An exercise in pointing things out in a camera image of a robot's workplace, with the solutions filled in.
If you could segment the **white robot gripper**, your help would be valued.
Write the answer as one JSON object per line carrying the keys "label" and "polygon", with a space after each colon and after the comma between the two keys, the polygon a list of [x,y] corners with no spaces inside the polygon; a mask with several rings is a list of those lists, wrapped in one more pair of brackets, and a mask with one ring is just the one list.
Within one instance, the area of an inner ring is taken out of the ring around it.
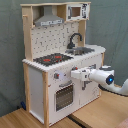
{"label": "white robot gripper", "polygon": [[71,77],[81,81],[88,81],[90,72],[91,70],[88,67],[73,70],[71,72]]}

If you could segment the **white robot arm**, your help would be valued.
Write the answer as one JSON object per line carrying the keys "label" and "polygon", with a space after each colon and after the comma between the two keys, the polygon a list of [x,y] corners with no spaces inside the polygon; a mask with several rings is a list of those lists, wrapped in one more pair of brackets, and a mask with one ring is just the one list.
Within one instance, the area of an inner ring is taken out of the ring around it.
{"label": "white robot arm", "polygon": [[122,87],[114,85],[114,71],[109,71],[109,66],[94,69],[92,66],[71,71],[71,77],[81,81],[94,81],[105,91],[128,97],[128,79]]}

